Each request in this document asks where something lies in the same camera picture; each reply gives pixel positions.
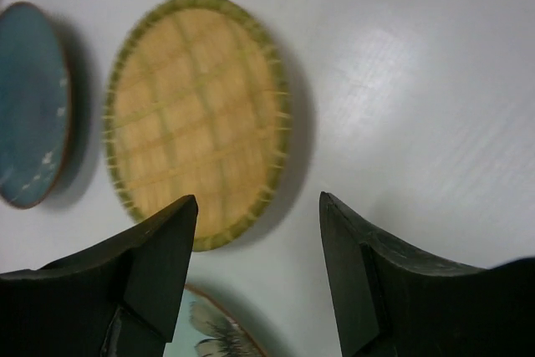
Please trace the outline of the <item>round woven bamboo plate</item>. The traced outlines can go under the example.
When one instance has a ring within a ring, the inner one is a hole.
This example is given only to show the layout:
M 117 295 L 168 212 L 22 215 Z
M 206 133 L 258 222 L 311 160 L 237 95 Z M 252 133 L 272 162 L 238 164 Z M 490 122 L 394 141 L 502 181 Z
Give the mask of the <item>round woven bamboo plate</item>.
M 165 0 L 115 55 L 102 114 L 110 180 L 134 222 L 193 195 L 193 248 L 240 237 L 286 166 L 292 99 L 269 32 L 230 0 Z

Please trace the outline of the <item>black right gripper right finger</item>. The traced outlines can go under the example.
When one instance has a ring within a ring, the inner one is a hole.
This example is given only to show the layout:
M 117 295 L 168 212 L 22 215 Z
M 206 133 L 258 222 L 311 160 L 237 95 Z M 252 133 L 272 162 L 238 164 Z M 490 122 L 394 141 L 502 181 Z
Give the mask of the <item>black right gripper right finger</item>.
M 531 356 L 534 261 L 485 269 L 438 257 L 336 196 L 319 221 L 345 356 Z

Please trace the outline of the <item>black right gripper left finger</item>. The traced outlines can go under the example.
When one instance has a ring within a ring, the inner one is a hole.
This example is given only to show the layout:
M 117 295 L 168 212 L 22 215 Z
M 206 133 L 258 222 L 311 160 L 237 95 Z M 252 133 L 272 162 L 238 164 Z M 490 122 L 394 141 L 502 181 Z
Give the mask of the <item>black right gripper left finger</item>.
M 80 252 L 1 276 L 3 356 L 161 356 L 196 228 L 184 196 Z

